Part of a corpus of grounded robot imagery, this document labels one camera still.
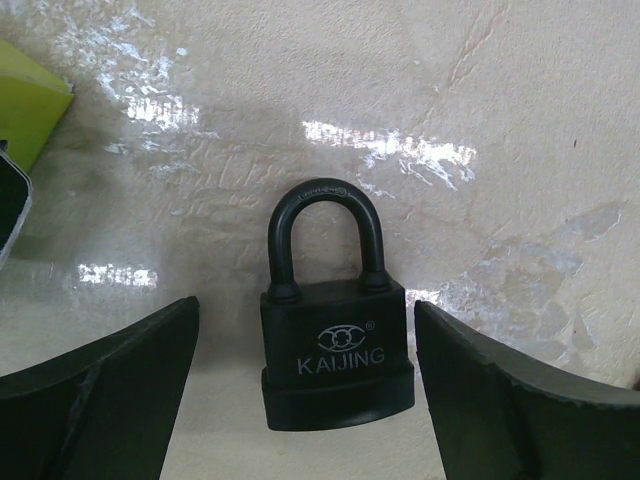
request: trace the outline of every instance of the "padlock shackle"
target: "padlock shackle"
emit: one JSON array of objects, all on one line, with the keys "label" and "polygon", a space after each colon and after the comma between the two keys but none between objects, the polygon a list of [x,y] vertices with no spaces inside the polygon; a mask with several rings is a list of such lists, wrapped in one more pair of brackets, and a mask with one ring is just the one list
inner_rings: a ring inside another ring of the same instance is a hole
[{"label": "padlock shackle", "polygon": [[271,215],[268,234],[270,300],[288,303],[300,296],[300,288],[293,275],[291,231],[298,214],[317,202],[339,203],[355,217],[362,253],[362,290],[374,293],[390,289],[390,278],[384,266],[382,227],[373,203],[350,183],[335,178],[316,178],[290,190]]}]

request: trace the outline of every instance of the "eye logo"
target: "eye logo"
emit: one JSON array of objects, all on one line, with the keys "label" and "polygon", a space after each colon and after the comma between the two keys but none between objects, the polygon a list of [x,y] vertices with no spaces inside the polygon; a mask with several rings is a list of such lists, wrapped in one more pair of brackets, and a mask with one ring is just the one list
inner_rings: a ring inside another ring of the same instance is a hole
[{"label": "eye logo", "polygon": [[364,339],[364,330],[360,327],[335,325],[318,335],[318,346],[327,352],[342,353],[358,348]]}]

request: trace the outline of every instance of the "black padlock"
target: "black padlock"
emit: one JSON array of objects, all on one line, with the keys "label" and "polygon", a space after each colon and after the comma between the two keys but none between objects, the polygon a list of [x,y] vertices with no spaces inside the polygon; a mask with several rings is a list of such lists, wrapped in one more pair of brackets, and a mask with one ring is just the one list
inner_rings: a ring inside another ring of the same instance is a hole
[{"label": "black padlock", "polygon": [[[321,201],[339,203],[356,218],[362,274],[298,286],[291,229],[305,207]],[[271,285],[260,310],[269,428],[350,427],[411,408],[415,380],[407,354],[405,292],[385,270],[382,228],[369,198],[342,180],[304,182],[278,203],[268,242]]]}]

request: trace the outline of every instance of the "beige surface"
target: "beige surface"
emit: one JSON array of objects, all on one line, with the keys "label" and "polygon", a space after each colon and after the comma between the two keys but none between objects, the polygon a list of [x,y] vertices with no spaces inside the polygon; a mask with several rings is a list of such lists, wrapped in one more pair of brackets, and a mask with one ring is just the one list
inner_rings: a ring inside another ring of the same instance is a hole
[{"label": "beige surface", "polygon": [[[3,36],[76,83],[0,272],[0,374],[187,294],[202,336],[163,480],[441,480],[413,410],[272,433],[259,387],[266,226],[301,179],[370,192],[391,274],[553,365],[640,365],[635,2],[4,0]],[[300,281],[355,275],[310,208]]]}]

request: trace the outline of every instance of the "padlock body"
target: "padlock body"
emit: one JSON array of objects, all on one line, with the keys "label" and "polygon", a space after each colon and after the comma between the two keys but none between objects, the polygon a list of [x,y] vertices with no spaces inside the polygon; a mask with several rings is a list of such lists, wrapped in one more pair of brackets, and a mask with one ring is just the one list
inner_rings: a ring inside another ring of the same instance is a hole
[{"label": "padlock body", "polygon": [[357,425],[413,406],[404,288],[357,280],[301,286],[292,304],[261,298],[263,393],[275,430]]}]

